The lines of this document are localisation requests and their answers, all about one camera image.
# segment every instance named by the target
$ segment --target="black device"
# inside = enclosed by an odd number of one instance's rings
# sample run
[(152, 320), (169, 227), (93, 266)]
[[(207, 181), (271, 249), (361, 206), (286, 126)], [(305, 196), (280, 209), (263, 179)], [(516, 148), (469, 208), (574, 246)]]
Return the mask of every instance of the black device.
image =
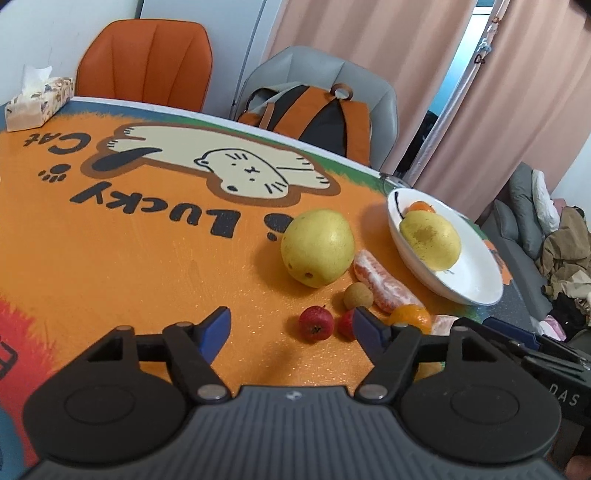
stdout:
[[(561, 422), (552, 393), (468, 326), (449, 337), (357, 309), (374, 368), (343, 386), (243, 386), (210, 363), (230, 332), (218, 308), (159, 335), (120, 326), (29, 398), (40, 457), (23, 478), (143, 480), (560, 479), (543, 457)], [(165, 362), (172, 384), (140, 370)], [(445, 369), (413, 383), (419, 362)]]
[(467, 318), (454, 327), (471, 328), (504, 351), (552, 393), (562, 422), (554, 444), (554, 463), (564, 469), (573, 455), (591, 455), (591, 357), (545, 335), (535, 335), (490, 317), (483, 324)]

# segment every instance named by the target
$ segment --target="gray chair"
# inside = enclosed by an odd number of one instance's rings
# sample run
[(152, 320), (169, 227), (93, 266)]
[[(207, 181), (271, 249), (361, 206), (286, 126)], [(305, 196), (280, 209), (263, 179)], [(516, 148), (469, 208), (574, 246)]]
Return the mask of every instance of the gray chair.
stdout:
[(260, 65), (244, 83), (235, 119), (246, 109), (252, 92), (259, 88), (299, 82), (326, 90), (335, 83), (353, 89), (353, 99), (365, 102), (371, 114), (370, 165), (379, 170), (398, 138), (396, 94), (383, 78), (355, 63), (310, 47), (287, 47)]

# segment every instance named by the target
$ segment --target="paw print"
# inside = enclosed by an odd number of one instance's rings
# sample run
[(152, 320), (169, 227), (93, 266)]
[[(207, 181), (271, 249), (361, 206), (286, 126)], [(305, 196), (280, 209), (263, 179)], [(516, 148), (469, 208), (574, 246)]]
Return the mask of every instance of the paw print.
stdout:
[(42, 181), (48, 181), (49, 183), (54, 183), (55, 181), (62, 181), (66, 178), (66, 172), (71, 169), (71, 166), (67, 163), (60, 163), (59, 165), (53, 165), (52, 168), (49, 169), (49, 173), (45, 170), (41, 170), (39, 172), (39, 176), (43, 177)]

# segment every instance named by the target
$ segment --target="cat illustration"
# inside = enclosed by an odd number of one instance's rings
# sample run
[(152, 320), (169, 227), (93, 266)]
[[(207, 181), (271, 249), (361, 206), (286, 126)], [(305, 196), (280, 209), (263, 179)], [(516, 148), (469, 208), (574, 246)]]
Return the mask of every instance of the cat illustration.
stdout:
[(99, 144), (83, 165), (95, 178), (111, 178), (142, 164), (207, 177), (210, 189), (238, 203), (299, 201), (300, 191), (335, 195), (340, 187), (300, 152), (212, 129), (133, 124)]

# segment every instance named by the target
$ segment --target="red fruit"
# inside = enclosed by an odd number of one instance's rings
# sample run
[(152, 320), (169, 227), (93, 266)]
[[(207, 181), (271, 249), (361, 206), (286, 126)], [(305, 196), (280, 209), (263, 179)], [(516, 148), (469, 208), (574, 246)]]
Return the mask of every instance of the red fruit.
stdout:
[(355, 334), (353, 333), (353, 312), (355, 310), (349, 310), (339, 320), (337, 325), (338, 332), (345, 337), (349, 342), (355, 340)]
[(324, 307), (306, 308), (298, 321), (302, 337), (309, 342), (326, 340), (335, 331), (335, 319)]

